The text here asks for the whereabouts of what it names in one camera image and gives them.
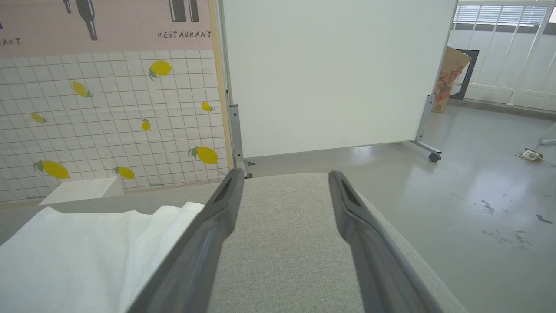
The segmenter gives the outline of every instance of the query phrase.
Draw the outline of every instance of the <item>caster wheel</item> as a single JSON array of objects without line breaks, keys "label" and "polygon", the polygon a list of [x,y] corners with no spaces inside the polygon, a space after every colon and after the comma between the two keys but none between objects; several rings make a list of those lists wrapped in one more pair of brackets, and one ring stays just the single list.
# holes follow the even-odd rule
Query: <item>caster wheel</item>
[{"label": "caster wheel", "polygon": [[434,154],[434,153],[431,153],[431,154],[429,155],[429,160],[430,160],[431,162],[436,163],[436,162],[438,162],[438,160],[440,160],[440,159],[441,159],[440,155],[437,155],[437,154]]}]

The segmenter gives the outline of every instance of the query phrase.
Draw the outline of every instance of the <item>whiteboard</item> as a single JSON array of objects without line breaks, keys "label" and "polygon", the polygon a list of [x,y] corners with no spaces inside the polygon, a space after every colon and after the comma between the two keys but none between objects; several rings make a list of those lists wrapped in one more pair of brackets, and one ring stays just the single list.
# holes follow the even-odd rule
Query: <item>whiteboard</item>
[{"label": "whiteboard", "polygon": [[224,0],[245,158],[414,140],[456,0]]}]

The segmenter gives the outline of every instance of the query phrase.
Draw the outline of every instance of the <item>window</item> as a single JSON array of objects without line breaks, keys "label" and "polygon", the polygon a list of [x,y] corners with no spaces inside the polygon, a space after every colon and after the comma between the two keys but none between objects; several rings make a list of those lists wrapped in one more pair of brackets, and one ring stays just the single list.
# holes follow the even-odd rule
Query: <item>window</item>
[{"label": "window", "polygon": [[536,26],[543,22],[547,7],[539,6],[458,6],[456,17],[459,24],[517,25],[521,17],[520,26]]},{"label": "window", "polygon": [[552,14],[550,15],[550,19],[548,19],[549,23],[556,23],[556,7],[552,10]]}]

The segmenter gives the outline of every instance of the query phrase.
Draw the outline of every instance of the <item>white tile pattern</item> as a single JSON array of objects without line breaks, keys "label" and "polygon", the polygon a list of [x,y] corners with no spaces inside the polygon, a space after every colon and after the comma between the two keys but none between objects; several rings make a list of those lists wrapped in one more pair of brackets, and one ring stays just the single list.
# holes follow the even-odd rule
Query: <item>white tile pattern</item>
[{"label": "white tile pattern", "polygon": [[[151,80],[156,60],[173,69]],[[74,81],[93,96],[76,95]],[[202,110],[201,101],[215,110]],[[0,102],[0,202],[39,200],[68,180],[36,172],[39,160],[61,163],[71,180],[112,177],[112,168],[128,167],[136,177],[121,179],[128,190],[217,180],[228,172],[212,50],[1,59]],[[213,148],[218,165],[188,155],[195,146]]]}]

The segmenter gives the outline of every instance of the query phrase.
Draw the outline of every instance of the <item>power outlet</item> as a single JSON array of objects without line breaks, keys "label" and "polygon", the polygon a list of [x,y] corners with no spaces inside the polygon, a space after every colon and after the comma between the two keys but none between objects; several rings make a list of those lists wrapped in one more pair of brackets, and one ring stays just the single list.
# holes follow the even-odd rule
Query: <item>power outlet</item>
[{"label": "power outlet", "polygon": [[533,163],[542,162],[541,159],[543,157],[542,154],[527,148],[524,153],[518,154],[517,156]]},{"label": "power outlet", "polygon": [[522,158],[524,159],[528,159],[529,161],[536,161],[539,157],[539,154],[536,152],[533,152],[529,149],[525,149],[525,152],[522,153]]}]

